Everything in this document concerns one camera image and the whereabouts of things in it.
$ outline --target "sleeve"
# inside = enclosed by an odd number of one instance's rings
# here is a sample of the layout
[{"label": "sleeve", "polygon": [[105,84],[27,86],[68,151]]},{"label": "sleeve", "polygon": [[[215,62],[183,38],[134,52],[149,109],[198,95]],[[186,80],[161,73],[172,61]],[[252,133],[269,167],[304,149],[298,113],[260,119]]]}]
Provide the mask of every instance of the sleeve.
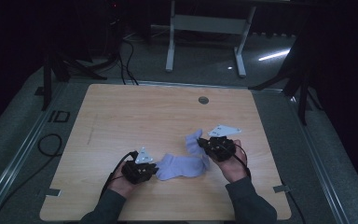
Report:
[{"label": "sleeve", "polygon": [[81,224],[112,224],[117,223],[118,216],[126,199],[120,194],[107,189],[103,197],[98,201],[94,211],[87,213],[80,220]]},{"label": "sleeve", "polygon": [[276,223],[275,208],[257,195],[249,177],[227,184],[226,189],[234,207],[237,223]]}]

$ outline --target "gray carpet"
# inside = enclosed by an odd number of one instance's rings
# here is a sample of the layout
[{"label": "gray carpet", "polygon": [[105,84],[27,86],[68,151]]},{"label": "gray carpet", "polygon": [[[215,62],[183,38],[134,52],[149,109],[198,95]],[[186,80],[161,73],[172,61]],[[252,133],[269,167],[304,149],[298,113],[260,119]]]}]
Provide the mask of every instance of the gray carpet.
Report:
[{"label": "gray carpet", "polygon": [[[176,45],[175,63],[171,73],[165,72],[165,60],[168,39],[165,33],[157,33],[152,45],[147,45],[136,35],[127,39],[134,45],[134,53],[130,62],[133,75],[144,84],[150,81],[200,84],[213,86],[247,87],[259,84],[275,76],[282,64],[283,57],[266,62],[257,59],[270,51],[287,49],[293,44],[293,38],[264,36],[250,36],[243,54],[248,76],[237,76],[233,58],[232,43],[236,36],[216,43],[186,41],[181,36]],[[123,45],[123,59],[126,62],[131,54],[129,45]],[[120,83],[118,66],[99,72],[109,77],[107,81],[99,83]],[[46,116],[49,118],[52,111],[70,112],[68,122],[43,123],[41,132],[36,140],[48,133],[57,133],[62,136],[63,146],[69,136],[76,113],[81,105],[82,98],[90,83],[97,81],[84,76],[76,76],[64,85],[57,101],[52,105]],[[42,98],[34,96],[34,91],[42,85],[42,73],[33,74],[24,84],[24,87],[13,100],[5,114],[0,118],[0,175],[7,164],[21,147],[22,140],[32,129],[33,124],[44,113],[40,111]],[[281,89],[284,81],[271,88]],[[276,91],[255,92],[255,102],[262,119],[268,142],[270,144],[278,171],[298,203],[308,223],[336,223],[330,205],[325,197],[325,189],[315,172],[314,164],[310,159],[310,143],[303,134],[302,126],[293,113],[288,99]],[[307,111],[309,126],[314,145],[317,147],[326,170],[331,176],[337,194],[345,207],[350,223],[358,223],[358,177],[351,167],[345,150],[331,127],[323,111],[313,106]],[[54,137],[43,141],[42,148],[52,153],[58,146]],[[46,161],[36,145],[33,145],[28,159],[23,164],[12,188],[33,174]],[[59,158],[43,169],[37,176],[17,191],[5,204],[0,213],[0,223],[45,223],[39,218],[39,211],[44,201],[44,194],[54,176]],[[280,223],[301,223],[300,215],[294,202],[288,198],[292,209],[292,217]]]}]

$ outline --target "wooden table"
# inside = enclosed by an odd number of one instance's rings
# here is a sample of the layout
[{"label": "wooden table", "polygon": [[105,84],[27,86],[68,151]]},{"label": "wooden table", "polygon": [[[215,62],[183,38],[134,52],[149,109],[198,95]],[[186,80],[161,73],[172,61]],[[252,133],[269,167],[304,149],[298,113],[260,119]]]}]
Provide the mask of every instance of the wooden table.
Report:
[{"label": "wooden table", "polygon": [[[207,105],[199,97],[209,99]],[[278,219],[291,216],[278,171],[252,94],[247,90],[118,86],[89,87],[40,212],[43,220],[79,220],[98,202],[106,178],[128,152],[145,147],[160,161],[165,153],[187,155],[185,136],[202,129],[202,137],[217,124],[242,129],[253,184],[271,203]],[[211,162],[206,174],[160,181],[154,176],[127,200],[120,220],[233,220],[227,181]]]}]

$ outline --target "human hand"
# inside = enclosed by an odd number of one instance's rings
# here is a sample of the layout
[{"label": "human hand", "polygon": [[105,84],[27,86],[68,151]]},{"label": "human hand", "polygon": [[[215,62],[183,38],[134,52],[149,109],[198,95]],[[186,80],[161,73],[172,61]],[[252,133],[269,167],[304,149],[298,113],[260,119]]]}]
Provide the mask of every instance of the human hand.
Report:
[{"label": "human hand", "polygon": [[124,198],[130,197],[131,193],[138,188],[138,185],[133,185],[130,181],[123,176],[121,173],[121,168],[124,166],[126,162],[123,161],[117,168],[115,174],[113,175],[112,181],[107,186],[108,189],[111,189]]},{"label": "human hand", "polygon": [[[241,141],[240,140],[234,140],[235,146],[235,155],[245,163],[245,165],[248,164],[246,155],[241,150]],[[222,170],[223,176],[228,180],[229,183],[233,183],[237,180],[240,180],[247,176],[245,169],[243,165],[237,161],[236,158],[231,157],[230,159],[226,161],[213,161],[216,163],[219,168]]]}]

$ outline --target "cable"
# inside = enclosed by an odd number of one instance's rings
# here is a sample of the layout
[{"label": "cable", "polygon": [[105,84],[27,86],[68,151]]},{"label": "cable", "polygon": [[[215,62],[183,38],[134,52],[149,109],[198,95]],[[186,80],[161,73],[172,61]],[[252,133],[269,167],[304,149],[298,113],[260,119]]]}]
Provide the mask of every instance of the cable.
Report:
[{"label": "cable", "polygon": [[124,43],[129,44],[131,46],[131,54],[129,59],[127,60],[126,65],[124,65],[121,54],[118,54],[118,60],[120,61],[120,75],[121,75],[121,80],[123,81],[124,85],[127,85],[126,81],[124,80],[124,69],[126,69],[127,71],[127,75],[130,77],[130,80],[132,82],[133,85],[139,85],[138,81],[135,79],[135,77],[133,76],[132,72],[130,71],[130,60],[133,54],[133,44],[130,41],[127,41],[125,39],[122,40]]},{"label": "cable", "polygon": [[[40,147],[40,143],[42,142],[42,140],[44,140],[45,138],[47,137],[50,137],[50,136],[56,136],[60,143],[59,143],[59,146],[57,147],[56,151],[54,152],[54,154],[48,154],[46,152],[44,152],[41,147]],[[45,136],[43,136],[41,139],[39,139],[39,142],[37,143],[37,147],[39,149],[39,151],[45,155],[45,156],[48,156],[50,157],[50,159],[48,159],[48,161],[42,166],[40,167],[36,172],[34,172],[30,177],[28,177],[24,182],[22,182],[18,187],[16,187],[10,194],[8,194],[6,196],[6,198],[4,199],[4,201],[2,202],[2,204],[0,205],[0,212],[1,210],[4,208],[5,204],[8,202],[8,200],[19,190],[21,189],[28,181],[30,181],[32,178],[34,178],[34,176],[36,176],[37,174],[39,174],[40,171],[42,171],[43,169],[45,169],[46,166],[48,166],[51,161],[58,157],[58,156],[61,156],[62,153],[59,153],[60,149],[61,149],[61,146],[62,146],[62,138],[57,135],[56,133],[50,133],[50,134],[47,134]]]},{"label": "cable", "polygon": [[49,133],[49,134],[46,134],[45,136],[43,136],[41,139],[39,139],[39,141],[37,142],[37,149],[39,150],[40,153],[42,153],[43,155],[47,156],[47,157],[59,157],[62,155],[62,153],[57,153],[55,152],[54,154],[48,154],[47,152],[44,152],[42,147],[40,146],[40,144],[42,143],[42,141],[45,139],[45,138],[48,138],[48,137],[51,137],[51,136],[56,136],[59,141],[60,141],[60,144],[58,146],[58,148],[61,148],[62,146],[62,139],[59,135],[57,135],[56,133]]},{"label": "cable", "polygon": [[[237,144],[234,144],[234,145],[235,145],[236,147],[239,147],[239,148],[243,151],[243,153],[245,154],[245,156],[246,156],[245,150],[243,150],[243,148],[242,148],[241,146],[239,146],[239,145],[237,145]],[[302,212],[301,212],[301,209],[299,208],[299,206],[298,206],[298,204],[297,204],[295,198],[293,197],[293,195],[292,195],[292,193],[291,193],[290,191],[287,192],[287,193],[289,194],[290,198],[292,199],[293,203],[295,204],[295,207],[296,207],[298,213],[299,213],[300,216],[301,216],[302,222],[305,224],[305,223],[306,223],[306,222],[305,222],[305,218],[304,218],[304,216],[303,216],[303,214],[302,214]]]},{"label": "cable", "polygon": [[[222,147],[225,151],[227,151],[229,154],[231,154],[231,156],[233,156],[237,161],[239,161],[242,164],[243,169],[245,170],[245,173],[249,176],[250,179],[252,179],[251,170],[249,170],[248,166],[237,155],[235,155],[235,153],[230,152],[226,147],[224,147],[220,144],[217,144],[217,145]],[[243,151],[243,154],[245,154],[245,157],[246,157],[246,161],[248,161],[248,156],[246,155],[245,150],[243,150],[242,147],[238,146],[235,143],[233,145],[236,147],[239,147]]]},{"label": "cable", "polygon": [[306,224],[304,215],[302,214],[301,209],[300,209],[300,207],[298,206],[298,204],[297,204],[297,202],[296,202],[296,200],[295,200],[295,197],[293,197],[293,195],[292,195],[292,193],[291,193],[290,191],[288,191],[287,194],[289,194],[290,198],[292,199],[293,203],[295,204],[295,207],[296,207],[298,213],[299,213],[300,216],[301,216],[302,222],[303,222],[304,224]]},{"label": "cable", "polygon": [[118,162],[117,166],[115,167],[115,170],[113,170],[113,172],[110,173],[110,175],[107,177],[106,182],[105,182],[105,184],[103,185],[103,190],[101,191],[100,199],[103,197],[103,194],[104,194],[104,192],[106,191],[107,186],[110,184],[110,182],[112,182],[112,181],[114,181],[114,180],[116,180],[116,179],[119,179],[119,178],[121,178],[121,177],[124,176],[124,175],[122,175],[122,176],[113,178],[113,175],[115,175],[115,173],[116,173],[118,167],[121,165],[121,163],[122,163],[124,160],[126,160],[127,157],[129,157],[130,155],[132,155],[132,153],[134,153],[134,152],[129,152],[129,153],[127,153],[123,158],[121,158],[121,160]]}]

